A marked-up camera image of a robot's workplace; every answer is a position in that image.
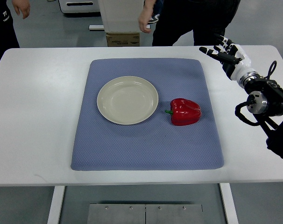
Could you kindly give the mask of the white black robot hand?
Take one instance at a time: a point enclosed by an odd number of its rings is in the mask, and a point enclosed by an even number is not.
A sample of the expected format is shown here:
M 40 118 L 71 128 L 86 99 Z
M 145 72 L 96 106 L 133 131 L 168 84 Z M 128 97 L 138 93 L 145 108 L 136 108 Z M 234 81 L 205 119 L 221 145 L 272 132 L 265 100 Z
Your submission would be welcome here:
M 200 47 L 199 50 L 209 57 L 219 61 L 222 69 L 230 80 L 237 81 L 244 86 L 244 81 L 248 78 L 258 78 L 258 73 L 251 66 L 251 60 L 244 49 L 232 40 L 218 35 L 216 45 L 213 49 Z

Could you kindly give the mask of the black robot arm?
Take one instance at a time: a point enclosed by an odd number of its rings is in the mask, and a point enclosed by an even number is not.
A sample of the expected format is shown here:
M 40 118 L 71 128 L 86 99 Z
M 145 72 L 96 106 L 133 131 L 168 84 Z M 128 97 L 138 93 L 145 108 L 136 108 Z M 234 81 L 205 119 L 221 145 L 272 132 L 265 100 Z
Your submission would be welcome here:
M 241 79 L 248 98 L 235 108 L 235 115 L 250 126 L 260 126 L 267 135 L 267 149 L 283 159 L 283 89 L 270 76 L 274 61 L 266 77 L 252 72 Z

